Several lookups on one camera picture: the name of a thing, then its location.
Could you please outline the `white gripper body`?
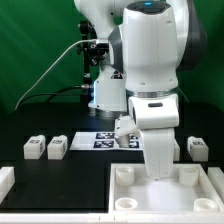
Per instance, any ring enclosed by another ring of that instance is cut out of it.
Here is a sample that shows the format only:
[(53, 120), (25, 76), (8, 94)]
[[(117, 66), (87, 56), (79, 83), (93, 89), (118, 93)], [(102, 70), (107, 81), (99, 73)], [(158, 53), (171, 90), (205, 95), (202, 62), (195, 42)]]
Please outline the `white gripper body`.
[(153, 179), (169, 177), (173, 166), (174, 128), (179, 125), (178, 96), (130, 97), (128, 106), (140, 133), (147, 175)]

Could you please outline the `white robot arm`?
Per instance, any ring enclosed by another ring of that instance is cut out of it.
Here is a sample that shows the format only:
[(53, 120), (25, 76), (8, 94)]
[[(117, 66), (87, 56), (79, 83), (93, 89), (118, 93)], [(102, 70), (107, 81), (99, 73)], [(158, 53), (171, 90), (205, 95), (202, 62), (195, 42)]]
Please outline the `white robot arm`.
[(142, 140), (147, 174), (170, 175), (179, 125), (176, 72), (194, 67), (207, 44), (193, 0), (74, 0), (96, 32), (100, 73), (93, 113), (116, 115), (115, 138)]

